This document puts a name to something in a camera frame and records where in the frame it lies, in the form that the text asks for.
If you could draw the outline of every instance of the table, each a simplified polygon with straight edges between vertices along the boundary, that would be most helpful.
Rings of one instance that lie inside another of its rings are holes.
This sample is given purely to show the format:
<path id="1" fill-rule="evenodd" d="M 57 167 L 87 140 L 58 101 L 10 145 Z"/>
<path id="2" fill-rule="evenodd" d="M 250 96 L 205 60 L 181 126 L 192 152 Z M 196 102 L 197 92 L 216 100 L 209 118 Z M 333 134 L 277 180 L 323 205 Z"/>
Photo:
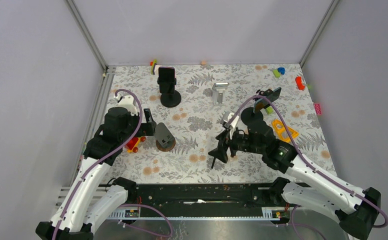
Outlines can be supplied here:
<path id="1" fill-rule="evenodd" d="M 281 176 L 295 181 L 267 167 L 259 154 L 237 152 L 227 164 L 216 161 L 208 152 L 218 141 L 215 137 L 223 130 L 219 124 L 225 112 L 235 112 L 247 98 L 259 89 L 282 91 L 274 103 L 289 127 L 299 132 L 294 140 L 311 160 L 329 173 L 336 175 L 327 143 L 316 115 L 309 90 L 299 90 L 295 78 L 303 78 L 299 64 L 232 64 L 232 65 L 176 65 L 177 85 L 182 96 L 174 108 L 160 103 L 157 76 L 150 74 L 149 66 L 119 66 L 116 68 L 106 111 L 116 106 L 113 98 L 117 89 L 128 89 L 140 99 L 142 108 L 150 108 L 157 123 L 163 122 L 176 137 L 176 146 L 170 152 L 159 151 L 154 137 L 147 137 L 138 145 L 137 153 L 123 153 L 116 159 L 102 183 L 111 178 L 124 177 L 139 184 L 154 183 L 271 183 Z M 285 68 L 285 74 L 276 78 L 273 69 Z M 225 105 L 212 104 L 213 83 L 228 82 Z M 278 116 L 262 110 L 263 120 L 270 125 Z M 239 121 L 238 127 L 247 130 Z"/>

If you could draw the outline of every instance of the yellow toy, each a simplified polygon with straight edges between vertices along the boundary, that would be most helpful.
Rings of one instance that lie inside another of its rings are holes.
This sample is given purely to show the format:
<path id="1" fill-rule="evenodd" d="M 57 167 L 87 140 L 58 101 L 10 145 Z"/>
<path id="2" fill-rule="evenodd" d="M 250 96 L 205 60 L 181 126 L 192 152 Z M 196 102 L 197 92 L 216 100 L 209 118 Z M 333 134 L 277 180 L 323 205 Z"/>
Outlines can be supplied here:
<path id="1" fill-rule="evenodd" d="M 273 127 L 273 129 L 275 129 L 276 135 L 278 135 L 278 137 L 281 141 L 284 141 L 286 143 L 291 142 L 283 123 L 279 119 L 273 120 L 272 127 Z M 291 133 L 291 136 L 293 139 L 295 139 L 299 136 L 299 133 L 297 131 L 295 131 L 294 129 L 292 129 L 291 127 L 288 127 L 288 130 Z"/>

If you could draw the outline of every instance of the floral pattern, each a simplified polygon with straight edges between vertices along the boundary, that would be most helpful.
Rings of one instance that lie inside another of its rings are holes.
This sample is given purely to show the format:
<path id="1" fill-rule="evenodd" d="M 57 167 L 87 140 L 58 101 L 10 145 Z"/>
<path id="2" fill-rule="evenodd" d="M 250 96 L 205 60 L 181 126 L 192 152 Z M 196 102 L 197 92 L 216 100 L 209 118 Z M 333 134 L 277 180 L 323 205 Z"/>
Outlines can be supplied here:
<path id="1" fill-rule="evenodd" d="M 285 68 L 285 74 L 276 78 L 273 69 Z M 261 156 L 237 152 L 227 164 L 216 161 L 208 152 L 216 148 L 215 137 L 223 130 L 219 124 L 225 112 L 235 112 L 241 103 L 257 90 L 282 88 L 274 103 L 287 124 L 299 132 L 294 140 L 315 163 L 336 175 L 327 143 L 319 124 L 308 89 L 299 90 L 295 78 L 303 77 L 299 64 L 234 64 L 234 65 L 177 65 L 175 66 L 181 103 L 174 108 L 160 103 L 157 76 L 150 74 L 149 66 L 117 67 L 110 92 L 128 89 L 139 98 L 143 108 L 150 108 L 154 120 L 164 123 L 176 138 L 169 152 L 159 151 L 154 137 L 149 136 L 138 145 L 137 153 L 125 150 L 103 179 L 124 177 L 137 183 L 266 183 L 276 177 L 294 180 L 267 167 Z M 225 105 L 212 103 L 213 83 L 228 82 Z M 107 107 L 116 106 L 113 94 L 108 96 Z M 271 126 L 278 119 L 275 112 L 262 110 L 263 120 Z M 247 130 L 239 121 L 238 127 Z"/>

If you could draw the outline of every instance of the white wall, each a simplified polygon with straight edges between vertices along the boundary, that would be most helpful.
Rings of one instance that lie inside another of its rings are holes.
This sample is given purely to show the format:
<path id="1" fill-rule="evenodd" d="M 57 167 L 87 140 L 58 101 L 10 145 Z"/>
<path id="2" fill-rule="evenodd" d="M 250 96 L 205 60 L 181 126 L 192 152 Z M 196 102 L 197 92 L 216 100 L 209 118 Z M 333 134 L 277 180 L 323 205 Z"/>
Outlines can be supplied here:
<path id="1" fill-rule="evenodd" d="M 303 71 L 338 175 L 378 189 L 388 213 L 388 1 L 341 1 Z"/>
<path id="2" fill-rule="evenodd" d="M 298 63 L 331 0 L 76 0 L 110 65 Z"/>
<path id="3" fill-rule="evenodd" d="M 0 240 L 39 239 L 101 74 L 63 0 L 0 0 Z"/>

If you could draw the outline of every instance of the round black base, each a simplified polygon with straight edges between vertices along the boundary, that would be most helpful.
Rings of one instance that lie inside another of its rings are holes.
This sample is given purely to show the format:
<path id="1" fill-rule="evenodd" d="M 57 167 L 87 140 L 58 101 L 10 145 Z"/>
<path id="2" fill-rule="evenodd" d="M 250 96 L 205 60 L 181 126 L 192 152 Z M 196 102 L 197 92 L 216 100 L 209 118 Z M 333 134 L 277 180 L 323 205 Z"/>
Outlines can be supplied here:
<path id="1" fill-rule="evenodd" d="M 240 118 L 242 123 L 248 125 L 255 121 L 263 121 L 263 114 L 260 111 L 257 113 L 253 113 L 253 108 L 247 107 L 241 112 Z"/>
<path id="2" fill-rule="evenodd" d="M 181 103 L 181 94 L 177 90 L 174 94 L 162 94 L 160 102 L 166 108 L 174 108 Z"/>

